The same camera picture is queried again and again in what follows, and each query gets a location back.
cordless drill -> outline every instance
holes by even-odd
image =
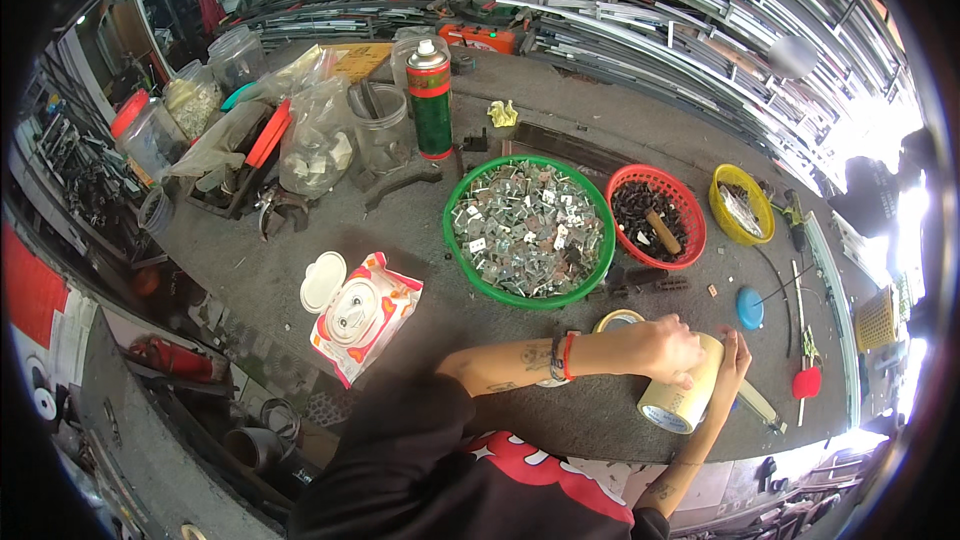
[[[800,206],[800,195],[793,189],[787,189],[783,196],[787,200],[787,205],[779,211],[783,213],[790,227],[793,247],[797,252],[804,252],[807,250],[807,230],[804,229],[804,209]]]

green basket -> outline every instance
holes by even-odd
[[[551,165],[556,168],[558,172],[569,176],[574,182],[583,188],[583,190],[589,196],[590,201],[593,203],[597,217],[603,220],[603,243],[600,245],[600,258],[597,261],[597,268],[593,271],[593,273],[590,274],[588,278],[586,278],[586,281],[580,284],[579,287],[574,288],[573,291],[561,296],[551,296],[549,298],[526,298],[516,294],[510,294],[510,292],[495,288],[489,283],[484,282],[480,278],[480,275],[477,273],[476,269],[474,269],[474,267],[464,258],[462,254],[460,254],[460,245],[457,243],[456,235],[453,233],[453,215],[451,213],[453,208],[456,206],[457,201],[467,193],[471,183],[485,172],[494,170],[502,165],[520,162],[531,162],[540,166]],[[617,249],[617,236],[614,233],[615,225],[614,215],[611,213],[610,207],[607,205],[607,201],[604,199],[603,194],[600,193],[600,190],[594,186],[593,182],[587,179],[582,173],[580,173],[580,171],[577,171],[568,164],[538,155],[510,155],[509,157],[497,157],[492,161],[481,164],[480,166],[474,168],[473,171],[466,174],[466,177],[460,180],[460,183],[453,188],[453,193],[450,194],[450,198],[446,201],[446,206],[443,208],[443,240],[446,242],[446,245],[449,246],[450,252],[453,253],[453,258],[456,259],[457,263],[460,264],[460,267],[463,268],[463,272],[466,274],[466,279],[469,280],[470,283],[475,287],[477,287],[481,293],[486,294],[486,296],[489,296],[493,300],[510,305],[511,307],[519,307],[521,309],[558,309],[580,300],[581,298],[587,296],[590,291],[596,288],[596,285],[599,284],[600,281],[603,280],[607,275],[607,269],[610,267],[610,263],[614,260],[614,251]]]

blue plastic disc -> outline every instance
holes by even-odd
[[[744,285],[736,294],[736,316],[748,330],[756,330],[763,323],[761,295],[749,285]]]

red string bracelet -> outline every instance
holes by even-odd
[[[577,338],[576,333],[566,335],[566,344],[563,345],[563,377],[569,381],[576,380],[575,376],[570,375],[570,346],[573,345],[573,339]]]

yellow cloth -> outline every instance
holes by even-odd
[[[502,100],[495,100],[489,103],[486,114],[493,120],[493,127],[510,127],[517,125],[517,111],[514,110],[514,102],[507,101],[504,106]]]

